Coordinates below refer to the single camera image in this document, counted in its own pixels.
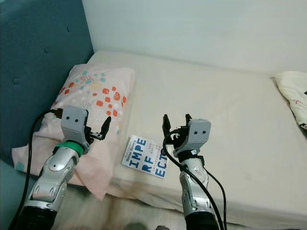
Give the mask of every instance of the book cover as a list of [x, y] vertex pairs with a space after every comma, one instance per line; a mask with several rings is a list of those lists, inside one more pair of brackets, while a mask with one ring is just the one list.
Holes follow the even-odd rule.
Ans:
[[162, 156], [161, 149], [162, 144], [132, 135], [121, 164], [163, 179], [167, 156]]

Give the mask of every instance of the white bed sheet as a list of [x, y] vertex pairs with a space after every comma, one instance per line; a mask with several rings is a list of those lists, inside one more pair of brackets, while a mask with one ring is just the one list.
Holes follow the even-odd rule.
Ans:
[[[89, 63], [136, 71], [137, 87], [125, 141], [131, 134], [163, 139], [185, 114], [212, 123], [201, 148], [206, 168], [224, 186], [227, 221], [256, 228], [307, 229], [307, 141], [269, 76], [116, 52], [96, 52]], [[165, 179], [120, 164], [108, 193], [182, 211], [179, 170], [169, 162]], [[209, 191], [222, 213], [222, 194]]]

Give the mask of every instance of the white pillow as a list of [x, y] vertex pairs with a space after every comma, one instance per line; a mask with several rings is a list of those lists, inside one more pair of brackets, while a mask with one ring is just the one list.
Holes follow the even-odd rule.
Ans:
[[297, 123], [307, 130], [307, 73], [287, 71], [275, 76], [279, 91], [289, 101]]
[[[100, 132], [105, 119], [109, 115], [112, 117], [106, 139], [94, 141], [90, 152], [81, 156], [70, 180], [71, 184], [85, 185], [99, 199], [104, 197], [112, 177], [114, 161], [119, 152], [120, 135], [126, 135], [125, 130], [122, 133], [122, 126], [123, 120], [129, 120], [124, 114], [134, 82], [132, 69], [113, 68], [102, 64], [77, 65], [70, 71], [51, 107], [56, 109], [74, 105], [87, 109], [87, 126], [94, 132]], [[60, 119], [53, 114], [47, 114], [40, 130], [34, 133], [31, 174], [39, 175], [44, 162], [63, 137]], [[15, 167], [25, 171], [28, 147], [12, 149], [12, 158]]]

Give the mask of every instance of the red polka dot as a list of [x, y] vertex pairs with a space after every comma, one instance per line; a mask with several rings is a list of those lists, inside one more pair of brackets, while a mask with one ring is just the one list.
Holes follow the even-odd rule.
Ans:
[[116, 92], [115, 94], [114, 94], [114, 100], [115, 101], [119, 101], [120, 100], [120, 94], [119, 94], [119, 92]]
[[109, 92], [110, 92], [110, 90], [108, 90], [108, 89], [106, 89], [106, 88], [104, 88], [104, 89], [102, 90], [102, 93], [103, 93], [103, 94], [109, 94]]
[[65, 89], [65, 87], [63, 87], [63, 88], [60, 90], [59, 94], [61, 94], [61, 93], [63, 92], [64, 89]]
[[97, 102], [96, 102], [96, 105], [102, 107], [102, 106], [104, 105], [104, 103], [103, 103], [102, 101], [97, 101]]

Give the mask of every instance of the bed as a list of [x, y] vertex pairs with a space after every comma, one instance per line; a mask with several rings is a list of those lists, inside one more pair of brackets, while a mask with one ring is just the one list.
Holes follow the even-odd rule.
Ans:
[[[12, 165], [11, 149], [27, 144], [33, 119], [53, 104], [71, 68], [86, 62], [132, 68], [138, 79], [107, 193], [182, 211], [173, 164], [162, 180], [120, 162], [130, 135], [161, 141], [163, 114], [176, 127], [190, 113], [212, 123], [201, 153], [225, 188], [229, 222], [307, 228], [307, 142], [270, 76], [135, 54], [94, 54], [81, 1], [1, 3], [1, 160]], [[222, 210], [213, 181], [209, 191]]]
[[[211, 121], [201, 154], [225, 188], [229, 222], [269, 229], [307, 226], [307, 141], [270, 76], [117, 52], [98, 51], [89, 60], [97, 62], [136, 71], [126, 140], [132, 134], [161, 140], [164, 113], [173, 127], [184, 124], [185, 113]], [[162, 180], [122, 166], [121, 158], [109, 194], [182, 211], [179, 171], [171, 162]], [[209, 190], [222, 209], [213, 181]]]

